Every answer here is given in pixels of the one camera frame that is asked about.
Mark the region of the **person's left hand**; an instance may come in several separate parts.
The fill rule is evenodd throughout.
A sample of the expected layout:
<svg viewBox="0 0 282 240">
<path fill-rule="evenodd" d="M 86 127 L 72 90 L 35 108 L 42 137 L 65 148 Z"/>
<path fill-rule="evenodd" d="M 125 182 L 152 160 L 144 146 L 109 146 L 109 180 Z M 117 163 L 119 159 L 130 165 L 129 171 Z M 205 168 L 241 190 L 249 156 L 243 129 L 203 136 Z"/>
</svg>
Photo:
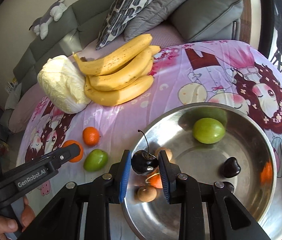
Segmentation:
<svg viewBox="0 0 282 240">
<path fill-rule="evenodd" d="M 22 231 L 25 230 L 31 224 L 35 218 L 35 213 L 33 209 L 29 206 L 29 201 L 26 196 L 24 196 L 24 210 L 21 214 L 21 224 L 23 226 Z M 17 222 L 13 219 L 0 216 L 0 239 L 6 240 L 6 233 L 13 233 L 18 230 Z"/>
</svg>

